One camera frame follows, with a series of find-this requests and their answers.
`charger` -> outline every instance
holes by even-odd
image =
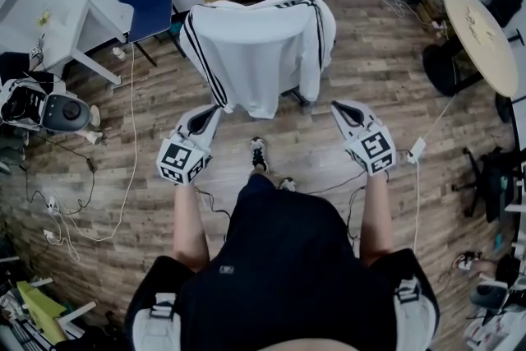
[[[416,164],[425,148],[426,142],[423,140],[423,138],[419,137],[414,143],[413,148],[411,148],[409,151],[408,162],[411,164]]]

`white device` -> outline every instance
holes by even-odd
[[[203,105],[183,114],[169,139],[163,139],[157,155],[162,178],[177,184],[189,184],[212,157],[210,144],[219,124],[221,108]]]
[[[333,101],[330,111],[345,139],[345,149],[369,175],[396,164],[396,148],[389,129],[363,103]]]

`black cable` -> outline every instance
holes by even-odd
[[[76,203],[78,204],[79,208],[77,210],[74,210],[73,212],[67,212],[67,213],[64,213],[64,212],[60,212],[60,214],[62,215],[74,215],[74,214],[78,214],[79,212],[81,212],[81,210],[87,208],[87,206],[90,204],[91,202],[91,197],[93,196],[93,190],[95,188],[95,167],[93,165],[93,163],[91,162],[91,159],[89,159],[88,157],[86,157],[85,155],[83,154],[79,154],[78,152],[75,152],[74,150],[70,150],[69,148],[67,148],[66,146],[62,146],[56,142],[53,142],[53,141],[50,141],[48,138],[45,138],[45,137],[41,137],[41,136],[38,136],[38,135],[35,135],[36,137],[40,138],[40,139],[43,139],[44,141],[50,143],[50,144],[53,144],[53,145],[56,145],[56,146],[60,146],[63,150],[66,150],[66,151],[69,151],[71,152],[72,154],[75,154],[75,155],[78,155],[79,157],[82,157],[85,159],[86,163],[88,164],[88,168],[90,169],[91,171],[91,190],[90,190],[90,197],[88,198],[88,201],[83,204],[82,203],[82,200],[81,199],[77,199]],[[24,169],[23,167],[21,167],[21,169],[24,170],[25,172],[25,197],[27,199],[27,201],[29,203],[33,203],[33,200],[35,199],[35,195],[38,193],[40,194],[40,196],[42,197],[42,199],[44,200],[44,203],[46,204],[46,206],[48,205],[48,201],[46,200],[45,196],[42,194],[42,192],[40,190],[35,190],[33,192],[33,196],[31,197],[30,199],[30,196],[29,196],[29,192],[28,192],[28,181],[27,181],[27,178],[28,178],[28,175],[27,175],[27,169]]]
[[[305,193],[306,195],[314,195],[314,194],[317,194],[317,193],[325,193],[325,192],[328,192],[329,190],[333,190],[333,189],[336,189],[338,187],[342,187],[343,185],[347,184],[348,182],[352,182],[353,180],[359,178],[361,175],[363,175],[365,173],[365,170],[363,170],[358,176],[354,176],[354,177],[351,177],[349,180],[345,180],[344,182],[340,183],[340,184],[337,184],[336,186],[332,186],[332,187],[327,187],[326,189],[324,190],[320,190],[320,191],[317,191],[317,192],[307,192]]]
[[[194,187],[194,189],[196,189],[196,192],[200,193],[201,195],[206,195],[208,196],[208,200],[210,201],[210,210],[212,212],[214,212],[215,214],[225,214],[228,216],[228,223],[230,224],[230,220],[232,219],[232,216],[226,211],[226,210],[215,210],[214,209],[214,195],[212,195],[211,193],[208,193],[204,190],[201,190],[199,187]],[[227,241],[227,235],[225,234],[223,236],[223,241],[226,242]]]
[[[349,228],[349,225],[351,223],[351,215],[353,213],[353,203],[354,203],[354,200],[356,199],[356,196],[358,195],[358,193],[361,190],[364,190],[364,189],[365,189],[365,186],[361,186],[358,189],[356,189],[353,193],[351,193],[351,197],[348,200],[348,215],[347,215],[347,223],[346,223],[345,226],[347,227],[347,235],[348,235],[349,239],[351,240],[351,245],[353,246],[353,248],[354,248],[354,241],[360,239],[360,236],[358,236],[358,235],[353,236],[351,234],[351,229]]]

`office chair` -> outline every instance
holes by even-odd
[[[491,223],[494,219],[500,218],[501,212],[514,199],[513,177],[515,175],[522,177],[520,172],[514,171],[514,167],[518,167],[521,161],[517,160],[519,156],[514,151],[502,153],[501,148],[496,147],[490,154],[481,157],[481,171],[471,151],[464,148],[463,153],[469,157],[475,182],[460,187],[453,185],[451,190],[458,192],[474,188],[473,202],[464,210],[464,216],[472,217],[478,201],[482,198],[486,202],[486,220]]]
[[[154,66],[157,63],[141,47],[138,41],[151,36],[156,36],[166,32],[168,37],[177,47],[179,53],[185,58],[187,55],[182,51],[175,35],[170,32],[172,25],[172,10],[178,14],[178,10],[173,5],[173,0],[118,0],[133,7],[133,17],[131,19],[131,29],[128,33],[128,41],[132,42],[141,53]]]
[[[491,0],[487,10],[493,15],[499,25],[504,28],[511,18],[522,7],[523,0]]]

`sneaker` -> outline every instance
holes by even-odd
[[[96,105],[92,105],[90,107],[90,123],[93,127],[99,127],[100,126],[100,111],[99,107]]]
[[[460,270],[470,270],[475,261],[480,261],[482,252],[464,252],[458,255],[453,262],[453,267]]]
[[[9,167],[8,164],[0,161],[0,173],[10,176],[11,175],[11,167]]]
[[[288,190],[289,192],[295,192],[296,191],[296,183],[294,182],[292,177],[286,177],[286,178],[284,178],[281,181],[281,183],[279,184],[278,189]]]
[[[260,165],[263,167],[265,173],[270,173],[269,163],[266,160],[266,144],[260,137],[256,136],[250,142],[250,149],[252,151],[252,165],[256,167]]]
[[[101,132],[88,132],[88,134],[85,136],[88,142],[92,143],[93,145],[95,145],[101,137]]]

